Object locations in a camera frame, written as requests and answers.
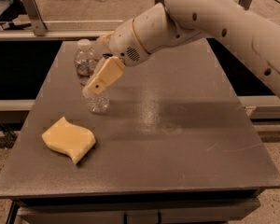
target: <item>yellow sponge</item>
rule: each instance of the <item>yellow sponge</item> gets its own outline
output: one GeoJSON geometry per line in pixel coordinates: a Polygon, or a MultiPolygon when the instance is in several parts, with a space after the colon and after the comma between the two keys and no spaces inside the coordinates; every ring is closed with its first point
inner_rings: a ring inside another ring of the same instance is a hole
{"type": "Polygon", "coordinates": [[[74,164],[77,164],[95,144],[95,137],[90,130],[69,123],[65,117],[45,131],[42,138],[48,148],[68,155],[74,164]]]}

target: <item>floor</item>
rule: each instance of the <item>floor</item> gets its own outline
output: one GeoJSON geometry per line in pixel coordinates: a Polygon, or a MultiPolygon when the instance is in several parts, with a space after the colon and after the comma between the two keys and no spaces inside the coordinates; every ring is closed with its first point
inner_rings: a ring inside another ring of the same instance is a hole
{"type": "MultiPolygon", "coordinates": [[[[154,0],[36,0],[36,2],[43,20],[50,29],[108,30],[151,7],[154,0]]],[[[250,10],[280,24],[280,0],[253,0],[250,10]]],[[[17,22],[21,21],[27,21],[27,18],[21,16],[17,22]]],[[[280,172],[280,122],[258,122],[254,123],[254,127],[280,172]]],[[[9,149],[0,148],[0,171],[9,153],[9,149]]],[[[259,199],[261,208],[242,221],[230,223],[280,224],[280,189],[266,190],[259,199]]],[[[0,224],[5,223],[9,207],[10,201],[0,201],[0,224]]]]}

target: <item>white bottle cap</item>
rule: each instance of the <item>white bottle cap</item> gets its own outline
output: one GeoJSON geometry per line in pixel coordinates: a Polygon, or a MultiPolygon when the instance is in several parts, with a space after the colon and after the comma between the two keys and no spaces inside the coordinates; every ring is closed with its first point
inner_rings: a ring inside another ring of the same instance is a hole
{"type": "Polygon", "coordinates": [[[77,42],[77,47],[82,50],[88,50],[91,48],[91,42],[88,39],[81,39],[77,42]]]}

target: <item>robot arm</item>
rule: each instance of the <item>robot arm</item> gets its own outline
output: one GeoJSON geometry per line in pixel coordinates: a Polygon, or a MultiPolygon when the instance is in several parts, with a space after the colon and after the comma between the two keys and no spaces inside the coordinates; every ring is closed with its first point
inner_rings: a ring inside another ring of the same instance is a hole
{"type": "MultiPolygon", "coordinates": [[[[98,69],[107,70],[114,59],[120,67],[135,66],[162,48],[207,36],[223,44],[280,98],[280,26],[232,0],[165,0],[165,7],[157,4],[123,23],[112,35],[98,38],[97,44],[113,55],[98,69]]],[[[115,81],[104,79],[105,87],[115,81]]],[[[90,89],[96,87],[94,80],[95,76],[84,88],[85,96],[98,93],[90,89]]]]}

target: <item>water bottle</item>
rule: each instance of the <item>water bottle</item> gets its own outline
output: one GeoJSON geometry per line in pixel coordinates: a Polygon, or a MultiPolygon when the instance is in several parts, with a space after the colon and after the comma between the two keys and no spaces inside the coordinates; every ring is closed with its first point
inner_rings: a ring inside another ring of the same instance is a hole
{"type": "MultiPolygon", "coordinates": [[[[91,42],[88,39],[82,39],[77,42],[78,51],[75,56],[75,68],[80,86],[83,88],[89,78],[93,75],[94,69],[99,62],[95,55],[91,42]]],[[[94,98],[86,99],[87,108],[97,114],[102,114],[109,108],[109,96],[107,90],[104,90],[94,98]]]]}

